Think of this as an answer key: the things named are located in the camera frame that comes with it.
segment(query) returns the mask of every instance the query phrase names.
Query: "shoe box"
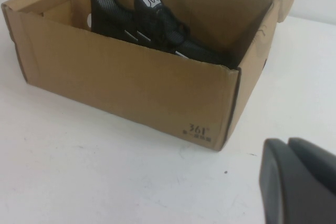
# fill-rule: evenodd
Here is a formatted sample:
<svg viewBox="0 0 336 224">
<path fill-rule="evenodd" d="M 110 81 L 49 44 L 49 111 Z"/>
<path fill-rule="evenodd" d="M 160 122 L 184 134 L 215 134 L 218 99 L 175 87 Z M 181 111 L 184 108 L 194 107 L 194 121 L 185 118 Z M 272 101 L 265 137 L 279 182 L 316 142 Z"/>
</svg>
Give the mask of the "shoe box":
<svg viewBox="0 0 336 224">
<path fill-rule="evenodd" d="M 229 51 L 234 66 L 94 34 L 90 0 L 9 0 L 2 10 L 28 84 L 220 151 L 294 0 L 164 1 L 193 37 Z"/>
</svg>

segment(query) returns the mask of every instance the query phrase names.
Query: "white surface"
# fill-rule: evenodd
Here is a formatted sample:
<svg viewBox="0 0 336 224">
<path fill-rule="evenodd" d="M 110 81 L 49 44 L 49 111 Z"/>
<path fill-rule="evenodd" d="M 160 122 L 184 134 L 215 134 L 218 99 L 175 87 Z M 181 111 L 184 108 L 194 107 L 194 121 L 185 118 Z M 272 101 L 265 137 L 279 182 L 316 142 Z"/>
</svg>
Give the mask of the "white surface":
<svg viewBox="0 0 336 224">
<path fill-rule="evenodd" d="M 278 25 L 215 153 L 27 85 L 1 18 L 0 223 L 263 223 L 266 138 L 300 136 L 336 154 L 335 40 L 331 25 Z"/>
</svg>

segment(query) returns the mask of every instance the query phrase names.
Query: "open box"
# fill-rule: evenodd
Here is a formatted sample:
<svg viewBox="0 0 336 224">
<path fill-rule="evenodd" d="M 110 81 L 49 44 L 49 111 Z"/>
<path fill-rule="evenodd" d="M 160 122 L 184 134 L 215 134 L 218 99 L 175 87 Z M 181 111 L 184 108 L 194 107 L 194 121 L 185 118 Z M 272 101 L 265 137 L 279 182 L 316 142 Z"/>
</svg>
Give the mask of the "open box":
<svg viewBox="0 0 336 224">
<path fill-rule="evenodd" d="M 91 33 L 90 0 L 10 0 L 2 9 L 29 84 L 219 151 L 294 0 L 164 2 L 194 37 L 228 49 L 236 68 Z"/>
</svg>

